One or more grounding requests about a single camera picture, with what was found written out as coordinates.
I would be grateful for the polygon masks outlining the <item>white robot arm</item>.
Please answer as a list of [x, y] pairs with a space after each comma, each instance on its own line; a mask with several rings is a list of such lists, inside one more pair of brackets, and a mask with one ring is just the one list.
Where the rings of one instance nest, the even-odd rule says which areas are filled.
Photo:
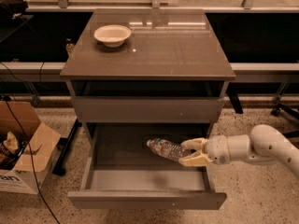
[[191, 139], [181, 146], [194, 150], [193, 154], [178, 160], [186, 167], [223, 165], [232, 161], [269, 165], [277, 161], [299, 177], [299, 149], [269, 125], [257, 125], [249, 134]]

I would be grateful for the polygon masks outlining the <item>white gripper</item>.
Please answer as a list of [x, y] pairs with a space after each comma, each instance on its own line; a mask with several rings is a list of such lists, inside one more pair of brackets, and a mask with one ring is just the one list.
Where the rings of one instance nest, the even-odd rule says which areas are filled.
[[[208, 140], [205, 138], [189, 139], [183, 141], [181, 146], [185, 149], [199, 150], [178, 160], [185, 167], [204, 167], [212, 162], [223, 165], [231, 162], [228, 139], [224, 135], [213, 136]], [[203, 153], [201, 150], [205, 147], [206, 153]]]

